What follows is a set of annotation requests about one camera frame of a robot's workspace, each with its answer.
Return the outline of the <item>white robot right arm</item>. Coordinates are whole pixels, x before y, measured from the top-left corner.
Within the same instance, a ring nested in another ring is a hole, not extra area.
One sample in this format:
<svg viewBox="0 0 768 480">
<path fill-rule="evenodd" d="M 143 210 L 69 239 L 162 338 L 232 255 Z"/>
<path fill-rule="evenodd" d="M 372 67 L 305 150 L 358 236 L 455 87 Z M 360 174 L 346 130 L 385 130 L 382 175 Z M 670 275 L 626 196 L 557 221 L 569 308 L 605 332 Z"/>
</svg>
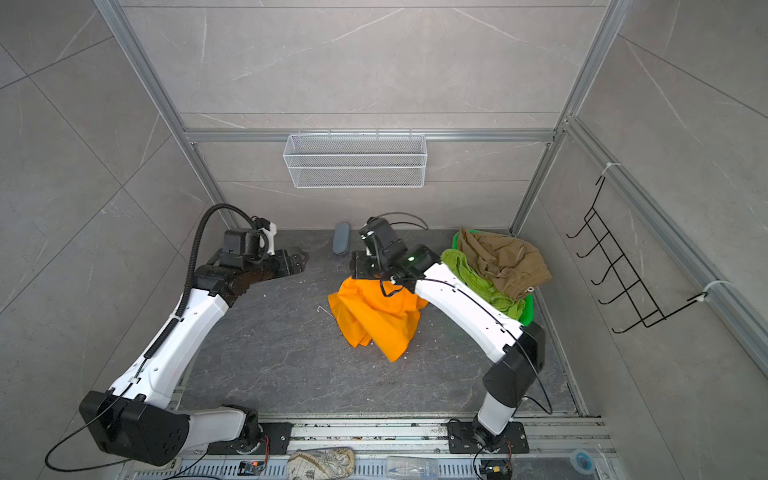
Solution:
<svg viewBox="0 0 768 480">
<path fill-rule="evenodd" d="M 539 380 L 544 364 L 544 331 L 525 326 L 481 298 L 456 277 L 437 253 L 425 245 L 405 245 L 383 217 L 371 217 L 358 231 L 365 245 L 350 263 L 359 279 L 390 281 L 394 292 L 418 295 L 466 332 L 492 366 L 483 377 L 486 395 L 473 420 L 475 435 L 485 444 L 504 435 L 528 389 Z"/>
</svg>

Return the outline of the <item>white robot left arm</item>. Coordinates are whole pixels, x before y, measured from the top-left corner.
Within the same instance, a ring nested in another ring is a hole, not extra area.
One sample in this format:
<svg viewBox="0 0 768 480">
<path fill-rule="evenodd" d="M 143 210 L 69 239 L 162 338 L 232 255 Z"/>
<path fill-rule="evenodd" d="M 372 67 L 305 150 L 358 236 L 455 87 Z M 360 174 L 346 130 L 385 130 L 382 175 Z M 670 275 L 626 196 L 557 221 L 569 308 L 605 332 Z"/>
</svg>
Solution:
<svg viewBox="0 0 768 480">
<path fill-rule="evenodd" d="M 175 311 L 134 364 L 107 391 L 82 400 L 79 413 L 102 452 L 163 466 L 198 447 L 222 444 L 248 454 L 265 444 L 254 409 L 177 412 L 169 405 L 207 335 L 251 285 L 303 272 L 307 253 L 276 248 L 275 235 L 274 225 L 226 231 L 222 248 L 195 268 Z"/>
</svg>

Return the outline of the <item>orange shorts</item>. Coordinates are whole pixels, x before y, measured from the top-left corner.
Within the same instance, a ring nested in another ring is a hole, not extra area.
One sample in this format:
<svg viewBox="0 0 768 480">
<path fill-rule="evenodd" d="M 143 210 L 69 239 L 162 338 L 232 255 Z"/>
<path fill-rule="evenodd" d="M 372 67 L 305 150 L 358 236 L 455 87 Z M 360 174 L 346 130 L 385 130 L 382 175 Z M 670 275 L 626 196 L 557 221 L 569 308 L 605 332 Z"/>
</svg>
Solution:
<svg viewBox="0 0 768 480">
<path fill-rule="evenodd" d="M 428 301 L 390 281 L 347 278 L 328 296 L 341 334 L 353 347 L 375 344 L 392 363 L 408 349 Z"/>
</svg>

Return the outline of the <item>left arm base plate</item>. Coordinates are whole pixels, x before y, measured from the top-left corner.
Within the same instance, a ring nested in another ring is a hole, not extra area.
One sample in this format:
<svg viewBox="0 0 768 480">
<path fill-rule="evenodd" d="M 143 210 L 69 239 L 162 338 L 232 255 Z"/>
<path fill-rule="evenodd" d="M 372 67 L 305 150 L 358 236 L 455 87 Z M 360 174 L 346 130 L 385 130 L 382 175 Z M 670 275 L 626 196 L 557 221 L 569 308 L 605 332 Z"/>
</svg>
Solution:
<svg viewBox="0 0 768 480">
<path fill-rule="evenodd" d="M 235 440 L 211 443 L 209 455 L 284 455 L 288 450 L 293 424 L 288 422 L 251 423 Z"/>
</svg>

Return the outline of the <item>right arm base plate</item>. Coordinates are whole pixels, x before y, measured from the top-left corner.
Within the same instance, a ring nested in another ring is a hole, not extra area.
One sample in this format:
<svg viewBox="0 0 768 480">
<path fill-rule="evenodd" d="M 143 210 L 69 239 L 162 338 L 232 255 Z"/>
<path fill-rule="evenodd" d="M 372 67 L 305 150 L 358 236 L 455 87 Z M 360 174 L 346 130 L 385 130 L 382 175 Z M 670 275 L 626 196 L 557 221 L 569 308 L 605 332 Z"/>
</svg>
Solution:
<svg viewBox="0 0 768 480">
<path fill-rule="evenodd" d="M 449 419 L 445 423 L 451 454 L 487 453 L 526 454 L 530 451 L 527 434 L 520 422 L 508 422 L 502 433 L 490 433 L 478 421 Z"/>
</svg>

